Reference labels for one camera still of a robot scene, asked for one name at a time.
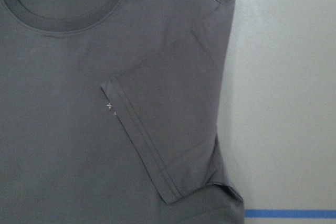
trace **blue line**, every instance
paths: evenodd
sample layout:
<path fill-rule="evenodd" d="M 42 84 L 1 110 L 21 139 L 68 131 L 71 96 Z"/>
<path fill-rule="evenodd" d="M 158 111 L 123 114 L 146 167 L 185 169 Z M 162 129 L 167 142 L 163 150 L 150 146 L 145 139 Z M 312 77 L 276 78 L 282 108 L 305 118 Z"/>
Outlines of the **blue line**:
<path fill-rule="evenodd" d="M 336 219 L 336 210 L 245 209 L 247 218 Z"/>

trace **gray fabric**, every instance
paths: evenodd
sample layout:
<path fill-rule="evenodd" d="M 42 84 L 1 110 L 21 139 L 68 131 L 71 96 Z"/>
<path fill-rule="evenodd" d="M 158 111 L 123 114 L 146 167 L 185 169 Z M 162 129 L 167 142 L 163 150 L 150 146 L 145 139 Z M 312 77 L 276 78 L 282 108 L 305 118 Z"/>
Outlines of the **gray fabric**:
<path fill-rule="evenodd" d="M 217 135 L 235 0 L 49 1 L 0 2 L 1 223 L 244 223 Z"/>

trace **ribbed neckline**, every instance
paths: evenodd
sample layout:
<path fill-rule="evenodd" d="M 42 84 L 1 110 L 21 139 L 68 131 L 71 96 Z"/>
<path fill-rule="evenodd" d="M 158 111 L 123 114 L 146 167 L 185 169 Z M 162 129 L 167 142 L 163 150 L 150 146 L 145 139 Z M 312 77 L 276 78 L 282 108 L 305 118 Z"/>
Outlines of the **ribbed neckline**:
<path fill-rule="evenodd" d="M 122 0 L 108 0 L 93 12 L 72 19 L 52 19 L 38 16 L 21 4 L 19 0 L 3 0 L 9 12 L 25 25 L 55 34 L 73 33 L 94 26 L 107 15 L 111 15 Z"/>

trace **t-shirt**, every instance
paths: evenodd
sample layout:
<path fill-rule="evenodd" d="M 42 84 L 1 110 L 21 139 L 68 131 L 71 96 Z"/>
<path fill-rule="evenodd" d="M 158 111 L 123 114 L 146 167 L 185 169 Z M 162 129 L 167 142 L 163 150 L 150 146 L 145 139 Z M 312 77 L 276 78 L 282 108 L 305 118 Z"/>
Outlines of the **t-shirt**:
<path fill-rule="evenodd" d="M 234 6 L 1 0 L 0 223 L 244 223 L 217 133 Z"/>

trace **folded sleeve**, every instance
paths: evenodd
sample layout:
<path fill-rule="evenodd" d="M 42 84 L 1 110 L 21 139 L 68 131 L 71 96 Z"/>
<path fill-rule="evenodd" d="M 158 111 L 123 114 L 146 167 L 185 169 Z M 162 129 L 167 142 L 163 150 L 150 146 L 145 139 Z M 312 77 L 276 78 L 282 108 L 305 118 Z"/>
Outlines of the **folded sleeve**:
<path fill-rule="evenodd" d="M 217 138 L 224 60 L 235 0 L 222 0 L 191 29 L 101 88 L 165 203 L 230 181 Z"/>

